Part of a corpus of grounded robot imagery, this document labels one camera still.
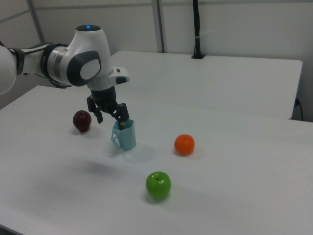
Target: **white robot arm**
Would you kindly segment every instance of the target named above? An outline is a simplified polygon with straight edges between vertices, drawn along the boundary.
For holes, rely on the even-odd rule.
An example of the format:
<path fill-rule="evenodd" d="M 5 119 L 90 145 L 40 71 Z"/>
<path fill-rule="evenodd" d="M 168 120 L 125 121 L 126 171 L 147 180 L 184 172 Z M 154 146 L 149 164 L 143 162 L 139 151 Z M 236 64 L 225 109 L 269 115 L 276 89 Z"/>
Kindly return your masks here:
<path fill-rule="evenodd" d="M 129 118 L 126 105 L 116 103 L 114 85 L 129 81 L 127 70 L 113 67 L 104 31 L 95 25 L 75 29 L 70 45 L 46 44 L 17 49 L 0 46 L 0 94 L 12 88 L 16 74 L 35 73 L 50 81 L 72 86 L 87 85 L 91 96 L 88 108 L 103 121 L 102 112 L 111 114 L 120 129 Z"/>

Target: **light blue cup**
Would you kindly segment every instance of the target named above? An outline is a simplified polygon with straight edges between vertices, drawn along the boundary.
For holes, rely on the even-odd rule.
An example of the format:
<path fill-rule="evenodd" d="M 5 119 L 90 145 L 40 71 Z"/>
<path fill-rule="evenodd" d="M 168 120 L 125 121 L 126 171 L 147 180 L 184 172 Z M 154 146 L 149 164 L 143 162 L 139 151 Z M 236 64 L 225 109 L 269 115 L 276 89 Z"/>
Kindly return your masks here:
<path fill-rule="evenodd" d="M 119 130 L 118 123 L 116 121 L 112 129 L 111 141 L 117 149 L 121 149 L 123 151 L 133 149 L 136 146 L 134 121 L 128 119 L 125 122 L 124 130 L 121 131 Z"/>

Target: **red apple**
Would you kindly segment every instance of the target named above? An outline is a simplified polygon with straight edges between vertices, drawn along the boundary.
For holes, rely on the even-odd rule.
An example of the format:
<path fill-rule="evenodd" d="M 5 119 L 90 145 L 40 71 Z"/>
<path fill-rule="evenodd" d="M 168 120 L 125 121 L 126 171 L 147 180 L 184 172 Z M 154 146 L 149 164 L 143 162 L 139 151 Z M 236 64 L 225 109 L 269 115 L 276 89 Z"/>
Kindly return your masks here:
<path fill-rule="evenodd" d="M 73 117 L 73 124 L 80 132 L 88 131 L 91 124 L 90 114 L 84 110 L 76 112 Z"/>

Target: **table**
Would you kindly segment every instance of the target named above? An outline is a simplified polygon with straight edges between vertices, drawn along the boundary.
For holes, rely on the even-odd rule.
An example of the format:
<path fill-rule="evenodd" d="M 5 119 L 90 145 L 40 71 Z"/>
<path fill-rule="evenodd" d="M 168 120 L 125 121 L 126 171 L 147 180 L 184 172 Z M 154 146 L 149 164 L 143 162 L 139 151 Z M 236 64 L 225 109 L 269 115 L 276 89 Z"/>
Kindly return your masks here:
<path fill-rule="evenodd" d="M 271 118 L 292 116 L 302 62 L 296 60 L 119 51 L 115 66 L 131 81 L 118 98 L 237 112 Z M 87 87 L 71 88 L 87 91 Z"/>
<path fill-rule="evenodd" d="M 80 134 L 88 93 L 35 87 L 0 110 L 0 224 L 24 235 L 297 235 L 313 231 L 313 126 L 129 98 L 137 146 L 104 115 Z M 177 135 L 196 142 L 173 151 Z M 154 202 L 146 177 L 164 171 Z"/>

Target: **cable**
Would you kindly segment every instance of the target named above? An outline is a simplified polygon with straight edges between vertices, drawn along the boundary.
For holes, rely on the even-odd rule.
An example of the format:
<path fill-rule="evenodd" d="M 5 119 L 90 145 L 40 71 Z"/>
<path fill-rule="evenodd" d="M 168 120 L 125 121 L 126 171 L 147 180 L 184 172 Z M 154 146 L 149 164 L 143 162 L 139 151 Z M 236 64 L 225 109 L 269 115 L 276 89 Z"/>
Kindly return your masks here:
<path fill-rule="evenodd" d="M 300 106 L 300 111 L 301 111 L 301 121 L 303 121 L 303 112 L 302 112 L 302 105 L 300 103 L 300 100 L 298 101 L 299 106 Z"/>
<path fill-rule="evenodd" d="M 0 41 L 0 45 L 7 48 L 1 41 Z M 16 55 L 16 53 L 14 51 L 11 51 L 10 48 L 7 48 L 13 55 Z M 41 50 L 44 50 L 45 48 L 41 48 L 41 49 L 37 49 L 37 50 L 31 50 L 31 51 L 27 51 L 27 52 L 24 52 L 25 55 L 28 55 L 28 54 L 31 54 L 31 53 L 35 53 L 35 52 L 38 52 L 38 51 L 41 51 Z"/>

